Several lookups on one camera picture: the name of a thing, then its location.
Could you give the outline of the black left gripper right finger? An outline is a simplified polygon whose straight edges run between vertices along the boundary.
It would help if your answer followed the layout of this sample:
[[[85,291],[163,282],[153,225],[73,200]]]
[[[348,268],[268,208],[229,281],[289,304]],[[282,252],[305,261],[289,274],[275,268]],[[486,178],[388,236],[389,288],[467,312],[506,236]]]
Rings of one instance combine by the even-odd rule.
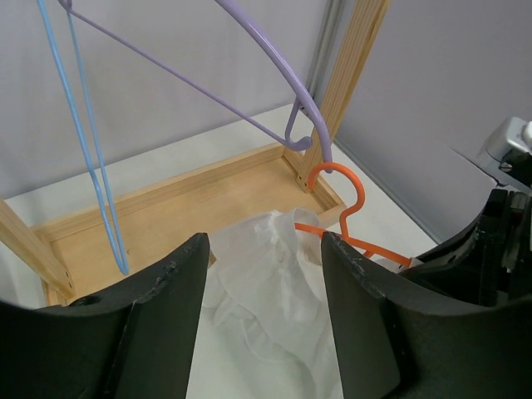
[[[321,253],[346,398],[530,397],[530,297],[494,308],[449,298],[334,233]]]

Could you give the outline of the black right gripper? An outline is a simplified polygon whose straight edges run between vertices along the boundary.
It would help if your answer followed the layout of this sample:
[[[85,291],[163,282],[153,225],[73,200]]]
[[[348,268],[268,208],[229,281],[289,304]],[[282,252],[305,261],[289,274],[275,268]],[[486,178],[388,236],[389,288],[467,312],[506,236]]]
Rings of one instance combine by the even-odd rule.
[[[531,197],[493,189],[461,232],[401,276],[447,297],[496,306],[531,293]]]

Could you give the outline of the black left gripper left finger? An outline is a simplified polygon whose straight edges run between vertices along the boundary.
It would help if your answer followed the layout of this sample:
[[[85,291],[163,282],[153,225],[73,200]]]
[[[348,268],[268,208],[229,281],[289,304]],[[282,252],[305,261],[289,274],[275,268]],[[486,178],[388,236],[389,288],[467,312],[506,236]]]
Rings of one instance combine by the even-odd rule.
[[[2,303],[2,397],[185,397],[208,263],[208,235],[197,233],[65,307]]]

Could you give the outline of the orange plastic hanger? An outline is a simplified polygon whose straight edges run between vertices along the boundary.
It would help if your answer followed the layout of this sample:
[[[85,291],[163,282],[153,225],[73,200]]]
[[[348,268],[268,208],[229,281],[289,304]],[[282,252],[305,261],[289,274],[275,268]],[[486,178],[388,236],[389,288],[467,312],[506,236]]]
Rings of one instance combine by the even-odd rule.
[[[313,190],[317,183],[319,174],[323,171],[335,171],[346,177],[352,184],[357,194],[357,201],[355,204],[348,206],[343,210],[339,216],[338,223],[340,225],[341,237],[343,240],[357,249],[363,249],[363,255],[370,259],[373,255],[380,255],[385,259],[392,261],[395,264],[402,266],[403,268],[410,268],[412,266],[412,258],[407,258],[389,249],[385,249],[381,246],[371,244],[367,241],[360,239],[354,239],[349,235],[347,218],[362,209],[366,201],[366,193],[364,186],[358,176],[349,168],[344,165],[338,164],[333,161],[322,162],[312,168],[308,175],[308,187]]]

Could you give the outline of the white ruffled skirt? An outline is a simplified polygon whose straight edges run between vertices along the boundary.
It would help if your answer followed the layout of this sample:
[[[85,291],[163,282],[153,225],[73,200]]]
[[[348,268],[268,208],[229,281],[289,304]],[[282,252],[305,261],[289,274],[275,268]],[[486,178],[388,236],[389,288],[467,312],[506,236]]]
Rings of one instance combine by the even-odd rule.
[[[211,234],[189,398],[340,398],[318,225],[294,209]]]

